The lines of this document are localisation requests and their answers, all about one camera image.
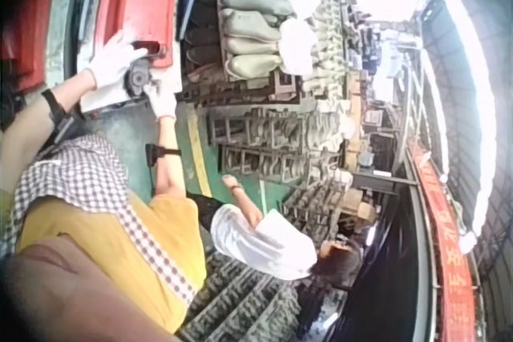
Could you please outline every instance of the yellow shirt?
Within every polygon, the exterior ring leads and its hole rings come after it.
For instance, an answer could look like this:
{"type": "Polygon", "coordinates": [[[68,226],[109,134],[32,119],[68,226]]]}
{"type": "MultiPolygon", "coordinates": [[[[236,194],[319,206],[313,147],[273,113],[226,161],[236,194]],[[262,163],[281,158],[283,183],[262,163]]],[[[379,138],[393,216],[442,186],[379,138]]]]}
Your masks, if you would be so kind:
{"type": "MultiPolygon", "coordinates": [[[[9,197],[0,194],[0,207],[9,197]]],[[[156,196],[147,206],[131,194],[131,205],[162,248],[199,290],[206,277],[198,209],[190,199],[156,196]]],[[[182,324],[185,303],[153,272],[112,214],[91,214],[60,199],[39,199],[26,217],[18,251],[33,242],[68,234],[125,295],[170,333],[182,324]]]]}

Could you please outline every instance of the green floor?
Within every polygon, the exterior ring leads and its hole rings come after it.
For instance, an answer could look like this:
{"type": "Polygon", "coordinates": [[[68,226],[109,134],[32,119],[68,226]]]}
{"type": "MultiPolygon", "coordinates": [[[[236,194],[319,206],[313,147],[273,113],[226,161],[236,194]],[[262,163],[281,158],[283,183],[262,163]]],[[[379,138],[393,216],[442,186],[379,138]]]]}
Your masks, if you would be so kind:
{"type": "MultiPolygon", "coordinates": [[[[176,134],[178,144],[182,150],[184,175],[186,187],[190,192],[201,193],[196,173],[196,165],[192,155],[191,140],[189,138],[187,115],[185,105],[177,108],[176,134]]],[[[196,111],[198,115],[198,132],[201,150],[203,152],[205,169],[212,196],[223,202],[232,202],[232,197],[222,183],[222,174],[218,171],[217,149],[208,145],[206,110],[196,111]]],[[[92,122],[94,130],[101,130],[114,143],[119,156],[128,168],[130,188],[143,200],[151,198],[151,181],[146,167],[144,144],[154,143],[158,135],[155,116],[151,108],[145,104],[123,107],[117,111],[101,115],[101,118],[92,122]]],[[[260,209],[277,208],[278,204],[290,189],[274,183],[260,183],[256,179],[241,177],[241,184],[248,196],[260,209]]]]}

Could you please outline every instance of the checkered apron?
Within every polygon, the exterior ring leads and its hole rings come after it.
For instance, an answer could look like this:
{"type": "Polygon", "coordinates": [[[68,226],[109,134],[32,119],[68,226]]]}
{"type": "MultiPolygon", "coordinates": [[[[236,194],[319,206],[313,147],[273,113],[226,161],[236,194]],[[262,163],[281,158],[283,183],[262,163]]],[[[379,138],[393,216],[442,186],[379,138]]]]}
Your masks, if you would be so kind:
{"type": "Polygon", "coordinates": [[[23,173],[14,193],[11,221],[2,237],[0,258],[14,253],[30,204],[54,196],[92,215],[116,215],[153,271],[188,306],[197,291],[141,222],[128,202],[127,189],[126,167],[105,138],[87,135],[62,143],[23,173]]]}

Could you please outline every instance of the red machine part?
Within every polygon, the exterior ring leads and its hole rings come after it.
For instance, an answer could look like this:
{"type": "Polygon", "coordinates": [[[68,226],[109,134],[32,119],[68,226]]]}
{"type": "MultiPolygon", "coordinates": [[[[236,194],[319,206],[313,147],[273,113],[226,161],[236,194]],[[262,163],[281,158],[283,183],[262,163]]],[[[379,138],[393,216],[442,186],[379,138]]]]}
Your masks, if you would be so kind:
{"type": "Polygon", "coordinates": [[[23,0],[2,32],[2,59],[12,59],[20,79],[19,91],[45,81],[46,35],[51,0],[23,0]]]}
{"type": "Polygon", "coordinates": [[[95,30],[95,50],[118,30],[133,30],[137,46],[155,56],[154,67],[173,64],[173,14],[175,0],[100,0],[95,30]]]}

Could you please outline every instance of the red sign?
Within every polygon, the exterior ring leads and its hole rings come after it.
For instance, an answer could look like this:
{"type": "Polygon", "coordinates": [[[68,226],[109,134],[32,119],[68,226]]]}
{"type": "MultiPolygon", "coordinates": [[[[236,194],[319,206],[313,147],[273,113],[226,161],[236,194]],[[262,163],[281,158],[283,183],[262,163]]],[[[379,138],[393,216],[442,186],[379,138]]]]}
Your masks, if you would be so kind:
{"type": "Polygon", "coordinates": [[[414,163],[420,175],[429,213],[436,226],[436,236],[442,259],[442,341],[475,342],[475,304],[471,272],[467,258],[458,245],[458,227],[438,174],[426,153],[410,145],[414,163]]]}

